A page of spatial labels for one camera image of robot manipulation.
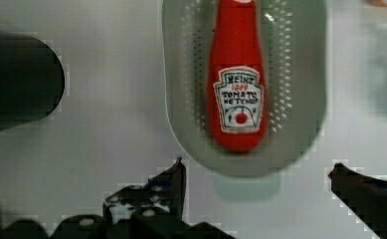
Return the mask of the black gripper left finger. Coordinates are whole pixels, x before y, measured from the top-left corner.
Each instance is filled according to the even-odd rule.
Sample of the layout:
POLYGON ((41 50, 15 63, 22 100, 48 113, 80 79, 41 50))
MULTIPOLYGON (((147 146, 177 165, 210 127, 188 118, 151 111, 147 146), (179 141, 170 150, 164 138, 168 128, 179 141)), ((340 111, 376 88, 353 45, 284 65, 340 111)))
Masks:
POLYGON ((161 173, 149 177, 144 184, 132 184, 107 197, 102 204, 102 216, 108 223, 128 220, 131 215, 148 207, 182 217, 186 193, 186 167, 182 157, 161 173))

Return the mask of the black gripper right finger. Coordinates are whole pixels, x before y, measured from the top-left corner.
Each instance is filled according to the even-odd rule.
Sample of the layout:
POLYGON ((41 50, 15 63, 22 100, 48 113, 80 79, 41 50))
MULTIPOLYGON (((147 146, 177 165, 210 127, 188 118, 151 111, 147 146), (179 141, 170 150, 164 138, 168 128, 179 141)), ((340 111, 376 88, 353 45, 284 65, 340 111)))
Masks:
POLYGON ((387 239, 387 180, 335 163, 328 173, 331 191, 380 239, 387 239))

